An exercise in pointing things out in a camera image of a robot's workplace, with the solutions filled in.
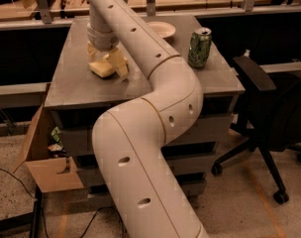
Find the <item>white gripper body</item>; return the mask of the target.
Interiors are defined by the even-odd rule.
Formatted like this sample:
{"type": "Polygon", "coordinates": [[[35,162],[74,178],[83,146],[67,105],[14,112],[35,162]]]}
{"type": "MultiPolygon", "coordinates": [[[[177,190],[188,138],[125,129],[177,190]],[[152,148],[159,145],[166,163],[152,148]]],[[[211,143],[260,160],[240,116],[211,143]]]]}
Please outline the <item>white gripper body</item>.
{"type": "Polygon", "coordinates": [[[87,24],[87,36],[92,46],[100,52],[111,51],[119,44],[119,40],[113,32],[99,32],[90,24],[87,24]]]}

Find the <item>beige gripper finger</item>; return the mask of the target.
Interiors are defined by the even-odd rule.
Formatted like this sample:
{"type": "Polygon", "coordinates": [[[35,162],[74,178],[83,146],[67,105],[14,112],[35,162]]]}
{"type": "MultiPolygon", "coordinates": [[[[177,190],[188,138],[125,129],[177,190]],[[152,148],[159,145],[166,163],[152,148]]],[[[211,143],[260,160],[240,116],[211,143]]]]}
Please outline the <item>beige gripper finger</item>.
{"type": "Polygon", "coordinates": [[[95,62],[98,59],[99,52],[94,48],[91,43],[87,44],[87,58],[88,62],[95,62]]]}
{"type": "Polygon", "coordinates": [[[121,78],[126,78],[128,76],[128,62],[119,48],[113,49],[108,54],[107,62],[116,70],[121,78]]]}

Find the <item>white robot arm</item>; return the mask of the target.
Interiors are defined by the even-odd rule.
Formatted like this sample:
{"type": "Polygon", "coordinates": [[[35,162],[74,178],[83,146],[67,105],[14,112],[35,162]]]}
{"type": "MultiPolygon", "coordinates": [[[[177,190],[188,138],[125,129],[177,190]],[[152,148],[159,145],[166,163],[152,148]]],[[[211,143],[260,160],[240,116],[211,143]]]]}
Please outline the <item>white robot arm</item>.
{"type": "Polygon", "coordinates": [[[103,113],[92,130],[100,172],[130,237],[209,238],[161,153],[201,112],[198,77],[124,0],[88,1],[152,88],[103,113]]]}

